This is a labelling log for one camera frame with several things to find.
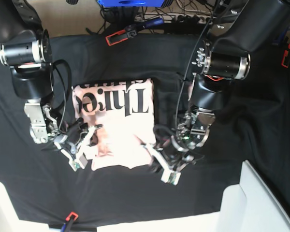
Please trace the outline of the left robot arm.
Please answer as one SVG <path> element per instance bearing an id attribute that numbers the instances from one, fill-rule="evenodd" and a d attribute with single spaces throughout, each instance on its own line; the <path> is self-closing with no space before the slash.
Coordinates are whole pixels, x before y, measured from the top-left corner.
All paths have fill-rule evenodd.
<path id="1" fill-rule="evenodd" d="M 290 0 L 249 0 L 225 33 L 200 34 L 186 68 L 193 81 L 184 119 L 176 121 L 173 130 L 155 125 L 154 134 L 163 131 L 167 137 L 144 146 L 152 157 L 150 168 L 161 172 L 162 182 L 177 185 L 182 170 L 196 162 L 192 151 L 209 138 L 232 82 L 248 76 L 252 52 L 289 24 Z"/>

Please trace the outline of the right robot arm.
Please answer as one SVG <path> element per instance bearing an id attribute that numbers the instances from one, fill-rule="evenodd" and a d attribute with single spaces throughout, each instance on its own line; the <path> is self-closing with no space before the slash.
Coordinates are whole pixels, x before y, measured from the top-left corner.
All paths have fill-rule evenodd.
<path id="1" fill-rule="evenodd" d="M 84 169 L 85 151 L 99 126 L 90 126 L 82 118 L 72 124 L 64 121 L 71 80 L 62 83 L 63 102 L 53 107 L 53 73 L 60 64 L 68 75 L 72 71 L 66 61 L 53 61 L 49 33 L 26 0 L 0 0 L 0 61 L 11 72 L 16 95 L 26 101 L 24 112 L 34 142 L 54 145 L 74 171 Z"/>

